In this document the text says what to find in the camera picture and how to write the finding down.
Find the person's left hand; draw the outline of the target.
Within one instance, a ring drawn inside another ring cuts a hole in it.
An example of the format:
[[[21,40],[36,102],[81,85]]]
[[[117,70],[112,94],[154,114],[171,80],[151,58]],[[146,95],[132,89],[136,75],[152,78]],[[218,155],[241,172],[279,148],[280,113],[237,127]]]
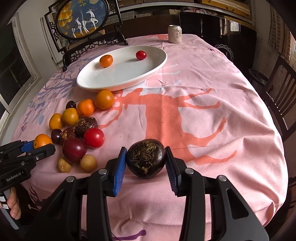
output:
[[[11,209],[10,214],[12,218],[18,220],[21,216],[20,202],[16,194],[15,187],[10,189],[10,195],[8,197],[8,207]]]

